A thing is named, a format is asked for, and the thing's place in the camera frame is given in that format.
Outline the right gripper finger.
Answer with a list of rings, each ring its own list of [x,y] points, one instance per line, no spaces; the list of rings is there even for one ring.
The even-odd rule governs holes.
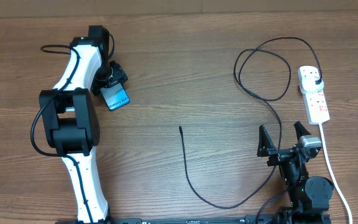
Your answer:
[[[301,124],[300,121],[297,121],[294,124],[295,132],[296,132],[296,138],[299,141],[302,136],[308,136],[311,133]]]
[[[268,134],[265,126],[262,124],[259,126],[259,145],[258,151],[271,151],[275,150],[274,143]]]

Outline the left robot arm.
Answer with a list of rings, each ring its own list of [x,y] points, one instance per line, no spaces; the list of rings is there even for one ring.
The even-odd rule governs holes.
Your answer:
[[[101,95],[109,110],[130,102],[124,89],[128,77],[112,60],[114,37],[103,26],[90,26],[88,35],[66,46],[70,61],[60,81],[39,95],[38,120],[48,145],[70,175],[78,209],[75,223],[112,223],[96,163],[100,126],[92,96]]]

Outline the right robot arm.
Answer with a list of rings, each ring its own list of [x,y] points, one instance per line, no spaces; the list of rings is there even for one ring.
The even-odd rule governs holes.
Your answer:
[[[266,202],[255,216],[260,223],[330,223],[329,201],[334,184],[321,176],[309,176],[306,163],[315,158],[323,147],[319,137],[312,135],[298,121],[294,124],[297,143],[288,149],[277,149],[266,128],[259,127],[257,155],[267,157],[267,165],[280,169],[286,189]],[[291,205],[281,207],[274,215],[261,217],[264,208],[283,194],[288,194]]]

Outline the Samsung Galaxy smartphone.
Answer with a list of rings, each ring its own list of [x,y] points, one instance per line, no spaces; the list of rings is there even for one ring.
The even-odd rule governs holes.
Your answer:
[[[102,88],[101,93],[110,111],[115,111],[130,103],[129,96],[120,83],[110,88]]]

